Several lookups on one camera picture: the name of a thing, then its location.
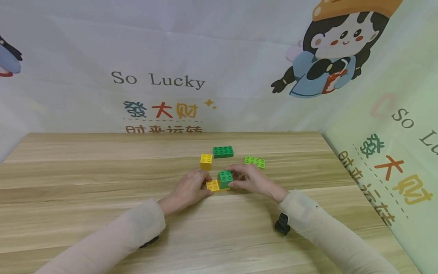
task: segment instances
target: yellow lego brick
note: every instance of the yellow lego brick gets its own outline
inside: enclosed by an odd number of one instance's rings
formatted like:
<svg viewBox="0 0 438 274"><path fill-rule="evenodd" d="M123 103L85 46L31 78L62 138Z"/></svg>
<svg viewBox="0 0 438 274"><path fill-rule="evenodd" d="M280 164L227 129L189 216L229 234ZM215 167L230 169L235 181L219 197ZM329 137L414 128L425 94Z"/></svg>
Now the yellow lego brick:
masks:
<svg viewBox="0 0 438 274"><path fill-rule="evenodd" d="M199 161L199 167L202 170L211 170L212 169L212 159L213 155L211 154L201 154L201 160Z"/></svg>
<svg viewBox="0 0 438 274"><path fill-rule="evenodd" d="M210 189L211 191L219 191L219 190L229 190L227 189L219 189L219 183L218 180L213 180L205 183L207 185L207 189Z"/></svg>

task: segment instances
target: light green lego brick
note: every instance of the light green lego brick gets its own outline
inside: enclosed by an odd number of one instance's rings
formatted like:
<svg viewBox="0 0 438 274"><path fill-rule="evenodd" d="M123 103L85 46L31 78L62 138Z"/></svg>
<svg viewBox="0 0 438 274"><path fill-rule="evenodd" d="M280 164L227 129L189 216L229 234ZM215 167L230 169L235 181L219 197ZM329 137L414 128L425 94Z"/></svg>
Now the light green lego brick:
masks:
<svg viewBox="0 0 438 274"><path fill-rule="evenodd" d="M265 160L251 156L245 157L244 164L255 164L258 168L265 169Z"/></svg>

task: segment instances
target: wrist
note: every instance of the wrist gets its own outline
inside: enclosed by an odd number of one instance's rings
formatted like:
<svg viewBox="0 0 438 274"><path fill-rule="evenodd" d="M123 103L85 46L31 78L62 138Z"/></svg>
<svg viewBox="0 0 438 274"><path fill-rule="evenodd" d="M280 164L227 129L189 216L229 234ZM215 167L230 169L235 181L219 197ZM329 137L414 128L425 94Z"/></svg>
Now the wrist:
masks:
<svg viewBox="0 0 438 274"><path fill-rule="evenodd" d="M157 203L161 207L161 210L163 211L165 218L180 210L179 209L180 206L177 202L177 199L173 197L171 194L164 196Z"/></svg>
<svg viewBox="0 0 438 274"><path fill-rule="evenodd" d="M273 184L269 189L269 197L276 203L281 203L287 194L289 194L289 191L276 184Z"/></svg>

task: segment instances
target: printed backdrop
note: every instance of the printed backdrop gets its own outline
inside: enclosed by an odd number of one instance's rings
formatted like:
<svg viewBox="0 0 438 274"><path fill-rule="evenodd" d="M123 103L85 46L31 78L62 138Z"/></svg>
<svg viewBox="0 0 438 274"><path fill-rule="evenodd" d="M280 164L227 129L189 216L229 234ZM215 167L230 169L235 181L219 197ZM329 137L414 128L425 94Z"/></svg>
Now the printed backdrop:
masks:
<svg viewBox="0 0 438 274"><path fill-rule="evenodd" d="M423 274L438 269L438 3L400 58L325 133L339 160Z"/></svg>
<svg viewBox="0 0 438 274"><path fill-rule="evenodd" d="M384 69L406 2L2 0L3 139L321 130Z"/></svg>

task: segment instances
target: cartoon eye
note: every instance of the cartoon eye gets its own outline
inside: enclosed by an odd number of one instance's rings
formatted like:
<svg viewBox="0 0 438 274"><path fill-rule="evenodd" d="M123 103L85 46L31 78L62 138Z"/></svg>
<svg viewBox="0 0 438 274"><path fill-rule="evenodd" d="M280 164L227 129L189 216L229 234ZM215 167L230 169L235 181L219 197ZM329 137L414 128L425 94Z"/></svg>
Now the cartoon eye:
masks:
<svg viewBox="0 0 438 274"><path fill-rule="evenodd" d="M341 34L341 39L344 39L344 37L347 36L347 34L348 34L348 31L344 31L344 32Z"/></svg>
<svg viewBox="0 0 438 274"><path fill-rule="evenodd" d="M361 29L358 29L354 34L353 34L353 36L356 38L356 37L358 37L359 36L359 34L362 32L362 30Z"/></svg>

